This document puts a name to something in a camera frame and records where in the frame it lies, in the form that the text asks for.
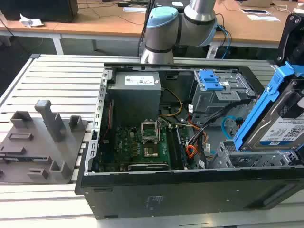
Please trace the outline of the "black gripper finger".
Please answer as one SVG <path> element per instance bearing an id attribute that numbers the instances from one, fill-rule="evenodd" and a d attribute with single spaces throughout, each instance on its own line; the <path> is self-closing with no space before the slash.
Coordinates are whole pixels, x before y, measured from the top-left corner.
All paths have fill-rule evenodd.
<path id="1" fill-rule="evenodd" d="M 296 24 L 294 23 L 296 20 L 296 15 L 291 13 L 287 16 L 285 26 L 282 32 L 281 40 L 278 46 L 278 52 L 276 57 L 276 63 L 278 65 L 283 64 L 287 58 L 289 57 L 290 53 L 292 52 L 291 44 L 292 42 L 289 41 L 291 33 L 293 32 Z"/>

